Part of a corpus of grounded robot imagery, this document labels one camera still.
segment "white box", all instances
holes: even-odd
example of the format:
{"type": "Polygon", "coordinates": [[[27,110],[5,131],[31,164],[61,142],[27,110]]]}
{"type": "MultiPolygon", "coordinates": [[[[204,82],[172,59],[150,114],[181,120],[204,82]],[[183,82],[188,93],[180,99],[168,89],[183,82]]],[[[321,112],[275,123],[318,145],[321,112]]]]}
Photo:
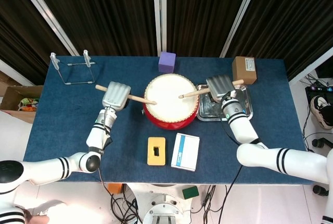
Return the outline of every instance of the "white box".
{"type": "Polygon", "coordinates": [[[171,167],[196,171],[200,138],[177,133],[171,167]]]}

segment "purple block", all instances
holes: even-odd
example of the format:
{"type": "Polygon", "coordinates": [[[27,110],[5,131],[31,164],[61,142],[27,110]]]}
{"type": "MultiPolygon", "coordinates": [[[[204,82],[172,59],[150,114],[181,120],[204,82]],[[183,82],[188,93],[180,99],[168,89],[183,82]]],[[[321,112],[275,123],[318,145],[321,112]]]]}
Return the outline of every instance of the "purple block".
{"type": "Polygon", "coordinates": [[[173,73],[175,67],[176,54],[169,52],[161,52],[160,60],[158,62],[158,70],[163,73],[173,73]]]}

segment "metal tray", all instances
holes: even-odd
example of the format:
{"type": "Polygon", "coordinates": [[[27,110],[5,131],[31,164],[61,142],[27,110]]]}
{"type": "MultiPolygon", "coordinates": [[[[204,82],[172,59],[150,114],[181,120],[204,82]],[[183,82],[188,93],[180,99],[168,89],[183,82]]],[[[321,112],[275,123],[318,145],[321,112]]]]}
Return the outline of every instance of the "metal tray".
{"type": "MultiPolygon", "coordinates": [[[[197,90],[205,89],[208,86],[206,84],[200,84],[197,86],[197,90]]],[[[236,85],[236,97],[239,100],[241,106],[246,111],[246,115],[250,120],[253,116],[253,109],[251,103],[251,97],[249,89],[245,85],[236,85]]],[[[223,121],[226,121],[224,114],[221,112],[219,103],[216,103],[210,93],[199,95],[199,112],[197,114],[198,119],[201,121],[221,121],[220,114],[223,121]]]]}

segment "drumstick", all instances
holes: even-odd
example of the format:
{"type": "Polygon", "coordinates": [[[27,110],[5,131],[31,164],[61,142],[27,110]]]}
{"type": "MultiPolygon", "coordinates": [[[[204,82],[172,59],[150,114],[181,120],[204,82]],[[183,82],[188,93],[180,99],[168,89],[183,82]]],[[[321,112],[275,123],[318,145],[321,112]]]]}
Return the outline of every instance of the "drumstick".
{"type": "MultiPolygon", "coordinates": [[[[233,81],[233,85],[241,85],[243,83],[244,83],[243,79],[233,81]]],[[[206,89],[202,89],[202,90],[193,91],[193,92],[187,93],[185,95],[180,95],[178,98],[181,99],[181,98],[190,97],[190,96],[194,96],[194,95],[206,94],[209,92],[210,92],[209,88],[206,88],[206,89]]]]}
{"type": "MultiPolygon", "coordinates": [[[[103,87],[103,86],[98,85],[98,84],[95,86],[95,89],[102,90],[102,91],[105,91],[105,92],[108,90],[107,87],[103,87]]],[[[137,101],[137,102],[141,102],[141,103],[148,103],[148,104],[153,104],[153,105],[157,104],[155,101],[150,101],[150,100],[147,100],[145,98],[138,97],[138,96],[135,96],[135,95],[128,95],[127,98],[131,99],[131,100],[134,100],[134,101],[137,101]]]]}

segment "blue table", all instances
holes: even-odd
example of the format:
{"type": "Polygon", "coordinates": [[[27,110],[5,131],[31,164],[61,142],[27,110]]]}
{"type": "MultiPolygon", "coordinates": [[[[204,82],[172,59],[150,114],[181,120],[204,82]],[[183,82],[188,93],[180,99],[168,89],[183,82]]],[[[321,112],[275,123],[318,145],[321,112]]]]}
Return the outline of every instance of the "blue table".
{"type": "MultiPolygon", "coordinates": [[[[83,61],[83,57],[58,58],[64,63],[83,61]]],[[[147,84],[160,75],[157,57],[93,56],[92,60],[97,62],[92,65],[97,84],[107,86],[111,80],[125,83],[132,87],[133,95],[142,96],[147,84]]],[[[217,74],[232,77],[232,61],[231,58],[177,57],[175,73],[184,75],[194,84],[202,84],[207,77],[217,74]]],[[[283,61],[257,59],[256,62],[258,80],[249,86],[254,129],[270,148],[304,150],[283,61]]],[[[71,72],[64,65],[60,69],[65,79],[71,81],[87,81],[91,77],[85,66],[73,67],[71,72]]],[[[95,89],[95,84],[64,85],[50,65],[24,160],[39,161],[86,152],[85,141],[103,107],[103,95],[95,89]]],[[[107,147],[101,162],[106,182],[230,184],[240,166],[236,158],[237,146],[227,137],[220,122],[195,119],[179,131],[162,130],[142,115],[142,104],[134,101],[117,115],[111,132],[113,143],[107,147]],[[170,166],[177,132],[200,137],[195,172],[170,166]],[[150,136],[166,138],[166,166],[147,165],[150,136]]],[[[73,173],[67,181],[99,181],[99,177],[98,173],[73,173]]],[[[237,183],[310,182],[264,168],[244,168],[237,183]]]]}

